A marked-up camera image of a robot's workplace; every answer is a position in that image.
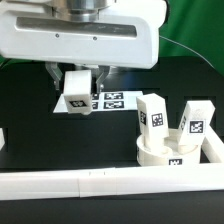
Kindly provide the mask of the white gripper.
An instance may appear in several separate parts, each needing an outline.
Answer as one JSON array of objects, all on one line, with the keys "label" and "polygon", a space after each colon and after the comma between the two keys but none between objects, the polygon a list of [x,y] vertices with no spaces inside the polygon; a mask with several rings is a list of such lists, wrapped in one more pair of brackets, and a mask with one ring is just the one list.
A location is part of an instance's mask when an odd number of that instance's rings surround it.
[{"label": "white gripper", "polygon": [[100,93],[109,66],[157,63],[166,19],[167,0],[0,0],[0,56],[45,61],[57,91],[58,63],[99,65]]}]

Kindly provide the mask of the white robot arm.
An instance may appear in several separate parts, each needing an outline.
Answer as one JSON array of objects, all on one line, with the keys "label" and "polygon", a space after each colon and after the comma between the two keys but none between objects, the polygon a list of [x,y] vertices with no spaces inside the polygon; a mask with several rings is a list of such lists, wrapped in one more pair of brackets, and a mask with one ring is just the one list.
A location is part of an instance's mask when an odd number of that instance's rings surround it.
[{"label": "white robot arm", "polygon": [[100,89],[111,67],[158,61],[166,0],[0,0],[0,56],[96,65]]}]

